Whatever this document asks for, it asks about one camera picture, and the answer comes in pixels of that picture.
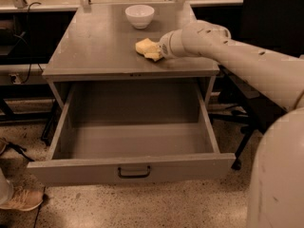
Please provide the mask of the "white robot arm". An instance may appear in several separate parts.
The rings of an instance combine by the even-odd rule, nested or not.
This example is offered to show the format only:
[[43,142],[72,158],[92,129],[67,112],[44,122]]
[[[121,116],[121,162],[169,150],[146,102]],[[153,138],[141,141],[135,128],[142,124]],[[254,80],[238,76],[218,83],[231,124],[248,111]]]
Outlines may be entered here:
[[203,21],[166,33],[160,48],[167,59],[212,59],[287,111],[258,145],[246,227],[304,228],[304,61],[234,41]]

